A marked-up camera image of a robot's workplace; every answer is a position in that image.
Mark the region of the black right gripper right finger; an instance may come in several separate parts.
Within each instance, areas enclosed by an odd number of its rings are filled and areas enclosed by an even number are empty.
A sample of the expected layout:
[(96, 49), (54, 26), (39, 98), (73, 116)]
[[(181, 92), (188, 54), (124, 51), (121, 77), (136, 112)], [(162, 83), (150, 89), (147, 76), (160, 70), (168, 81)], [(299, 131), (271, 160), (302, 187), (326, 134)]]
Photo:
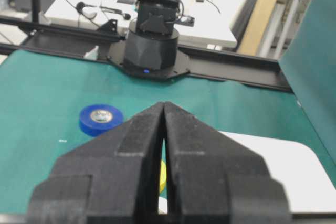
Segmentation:
[(164, 114), (168, 210), (180, 223), (291, 223), (261, 155), (171, 102)]

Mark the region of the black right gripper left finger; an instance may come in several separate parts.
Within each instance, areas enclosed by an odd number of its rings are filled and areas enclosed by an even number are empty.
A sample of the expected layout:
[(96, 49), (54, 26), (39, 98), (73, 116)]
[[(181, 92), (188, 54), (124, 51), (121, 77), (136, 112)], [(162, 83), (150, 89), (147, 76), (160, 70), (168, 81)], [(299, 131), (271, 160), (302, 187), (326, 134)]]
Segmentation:
[(158, 212), (162, 102), (57, 158), (28, 223), (145, 223)]

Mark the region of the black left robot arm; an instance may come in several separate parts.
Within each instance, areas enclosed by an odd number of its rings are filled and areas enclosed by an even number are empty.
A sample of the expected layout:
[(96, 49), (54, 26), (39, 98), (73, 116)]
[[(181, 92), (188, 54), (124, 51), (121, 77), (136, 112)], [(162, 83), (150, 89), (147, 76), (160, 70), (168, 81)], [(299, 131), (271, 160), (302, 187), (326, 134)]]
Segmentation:
[(189, 57), (178, 51), (174, 25), (184, 14), (181, 0), (137, 0), (137, 18), (129, 26), (123, 68), (129, 74), (185, 74)]

